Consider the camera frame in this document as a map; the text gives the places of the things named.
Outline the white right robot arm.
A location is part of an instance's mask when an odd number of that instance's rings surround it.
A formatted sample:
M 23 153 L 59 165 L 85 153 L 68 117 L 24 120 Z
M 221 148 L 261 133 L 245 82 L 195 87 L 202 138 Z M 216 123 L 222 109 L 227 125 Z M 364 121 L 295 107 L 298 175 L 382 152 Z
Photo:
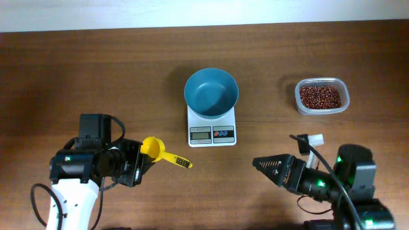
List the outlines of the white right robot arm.
M 374 198 L 376 163 L 370 149 L 343 144 L 328 172 L 308 168 L 294 155 L 257 157 L 253 166 L 278 187 L 331 204 L 332 219 L 305 221 L 301 229 L 395 229 L 390 210 Z

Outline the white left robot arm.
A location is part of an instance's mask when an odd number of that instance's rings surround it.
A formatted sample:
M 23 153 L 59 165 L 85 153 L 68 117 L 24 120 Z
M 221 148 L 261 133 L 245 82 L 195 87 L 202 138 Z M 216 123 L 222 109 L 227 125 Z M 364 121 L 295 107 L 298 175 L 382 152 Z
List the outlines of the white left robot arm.
M 111 139 L 108 114 L 83 114 L 79 134 L 50 161 L 52 198 L 47 229 L 87 229 L 97 197 L 116 185 L 141 183 L 148 157 L 142 143 Z

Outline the yellow plastic scoop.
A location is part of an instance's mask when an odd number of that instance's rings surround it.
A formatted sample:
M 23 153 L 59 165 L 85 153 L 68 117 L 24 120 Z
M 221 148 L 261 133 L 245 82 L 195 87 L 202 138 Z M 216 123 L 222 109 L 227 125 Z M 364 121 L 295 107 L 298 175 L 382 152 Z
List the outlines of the yellow plastic scoop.
M 168 153 L 164 142 L 156 137 L 147 137 L 143 140 L 141 153 L 151 157 L 153 162 L 166 160 L 174 165 L 187 169 L 193 166 L 190 160 L 172 153 Z

